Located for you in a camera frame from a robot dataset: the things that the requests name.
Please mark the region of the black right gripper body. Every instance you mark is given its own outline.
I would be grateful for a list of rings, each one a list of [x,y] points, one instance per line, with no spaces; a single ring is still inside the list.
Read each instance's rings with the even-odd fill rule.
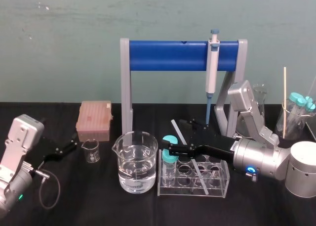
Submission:
[[[218,135],[207,130],[195,131],[190,138],[189,154],[191,158],[208,155],[227,163],[232,163],[234,151],[231,148],[237,141],[234,138]]]

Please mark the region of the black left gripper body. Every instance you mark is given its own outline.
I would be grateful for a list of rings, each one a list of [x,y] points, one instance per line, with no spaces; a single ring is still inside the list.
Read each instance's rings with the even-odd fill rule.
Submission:
[[[46,162],[60,161],[61,157],[60,146],[53,140],[41,137],[29,152],[29,163],[34,169],[38,169]]]

